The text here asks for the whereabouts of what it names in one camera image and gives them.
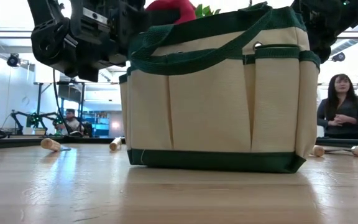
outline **black top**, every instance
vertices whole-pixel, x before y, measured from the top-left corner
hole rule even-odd
[[[357,106],[354,106],[351,100],[346,99],[342,105],[337,109],[336,114],[343,114],[350,116],[357,120],[356,124],[344,123],[342,126],[328,126],[326,120],[325,107],[327,99],[324,99],[317,109],[317,125],[323,126],[327,134],[352,134],[358,133],[358,97]]]

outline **wooden table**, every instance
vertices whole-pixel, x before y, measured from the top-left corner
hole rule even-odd
[[[130,166],[125,149],[0,149],[0,224],[358,224],[358,158],[311,157],[297,174]]]

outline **canvas tool bag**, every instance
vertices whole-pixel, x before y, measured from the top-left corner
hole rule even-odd
[[[131,164],[293,173],[312,150],[319,58],[290,7],[151,27],[129,55]]]

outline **ceiling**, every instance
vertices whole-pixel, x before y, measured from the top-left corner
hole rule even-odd
[[[266,0],[253,0],[253,4],[264,2]],[[71,7],[69,0],[59,0],[65,4],[64,15],[69,16]],[[146,6],[148,6],[153,0],[146,0]],[[238,0],[191,0],[191,2],[197,6],[198,4],[209,5],[212,10],[221,9],[221,12],[235,11],[240,8],[247,7],[249,1]],[[267,1],[272,7],[289,6],[293,0],[269,0]],[[30,13],[27,0],[0,0],[0,30],[26,30],[31,31],[34,27],[32,16]],[[348,40],[339,40],[334,44],[337,47]],[[16,47],[30,47],[31,42],[29,39],[0,39],[1,49],[5,49],[8,46]],[[342,51],[346,55],[344,62],[326,62],[321,66],[321,74],[319,76],[320,83],[327,83],[329,79],[337,73],[346,73],[350,76],[353,82],[358,83],[358,43],[350,46]],[[25,59],[34,61],[34,57],[30,52],[25,54]],[[110,68],[110,72],[120,70],[120,68]]]

